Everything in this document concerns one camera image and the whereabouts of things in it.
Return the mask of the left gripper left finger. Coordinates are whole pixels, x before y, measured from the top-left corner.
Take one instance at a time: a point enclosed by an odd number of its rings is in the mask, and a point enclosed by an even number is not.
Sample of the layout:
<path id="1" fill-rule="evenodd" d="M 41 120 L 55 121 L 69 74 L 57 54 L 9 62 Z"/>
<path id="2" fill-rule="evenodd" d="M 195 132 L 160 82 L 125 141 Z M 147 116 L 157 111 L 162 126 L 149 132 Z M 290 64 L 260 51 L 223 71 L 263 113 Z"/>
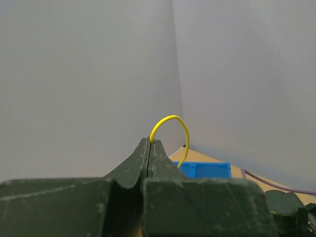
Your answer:
<path id="1" fill-rule="evenodd" d="M 3 237 L 140 237 L 150 141 L 104 177 L 13 179 L 0 185 Z"/>

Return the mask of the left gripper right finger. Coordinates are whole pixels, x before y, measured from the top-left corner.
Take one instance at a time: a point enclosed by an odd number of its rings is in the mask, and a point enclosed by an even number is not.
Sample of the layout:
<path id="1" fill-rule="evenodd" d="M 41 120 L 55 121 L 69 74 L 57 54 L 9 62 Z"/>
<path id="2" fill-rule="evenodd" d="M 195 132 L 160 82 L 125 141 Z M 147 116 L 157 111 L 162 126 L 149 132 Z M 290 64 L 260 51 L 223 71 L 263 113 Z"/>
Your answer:
<path id="1" fill-rule="evenodd" d="M 146 237 L 275 237 L 263 190 L 240 178 L 190 179 L 151 144 L 143 183 Z"/>

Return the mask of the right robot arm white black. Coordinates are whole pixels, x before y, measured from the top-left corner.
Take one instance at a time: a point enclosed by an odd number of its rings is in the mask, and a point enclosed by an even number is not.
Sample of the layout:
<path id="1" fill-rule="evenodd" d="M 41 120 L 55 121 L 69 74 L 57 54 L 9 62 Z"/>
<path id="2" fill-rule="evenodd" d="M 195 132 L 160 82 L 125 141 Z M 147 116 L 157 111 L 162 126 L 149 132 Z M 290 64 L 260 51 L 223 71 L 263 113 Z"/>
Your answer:
<path id="1" fill-rule="evenodd" d="M 293 192 L 279 190 L 265 192 L 280 237 L 315 237 L 316 204 L 304 205 Z"/>

